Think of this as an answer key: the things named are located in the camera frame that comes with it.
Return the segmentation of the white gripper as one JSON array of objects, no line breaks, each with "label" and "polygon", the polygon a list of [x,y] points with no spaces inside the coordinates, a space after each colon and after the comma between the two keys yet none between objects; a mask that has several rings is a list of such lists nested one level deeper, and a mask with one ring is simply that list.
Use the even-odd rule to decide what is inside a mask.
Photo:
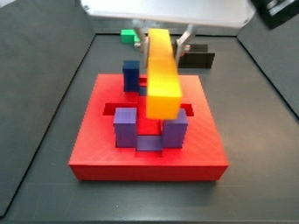
[{"label": "white gripper", "polygon": [[181,61],[185,47],[197,35],[197,25],[242,28],[256,14],[250,0],[79,0],[93,17],[134,19],[133,26],[141,39],[143,64],[149,61],[149,37],[145,20],[189,24],[176,41],[176,62]]}]

